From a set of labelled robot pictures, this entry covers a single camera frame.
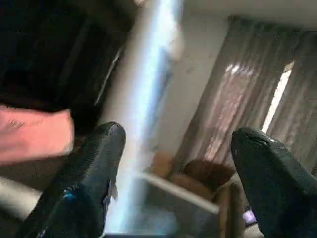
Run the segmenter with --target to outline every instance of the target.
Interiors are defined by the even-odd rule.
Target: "curtain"
[[[232,18],[229,32],[176,155],[175,169],[193,159],[233,165],[232,132],[261,128],[301,32]]]
[[[285,143],[299,162],[316,173],[317,38],[303,35],[294,67],[267,133]]]

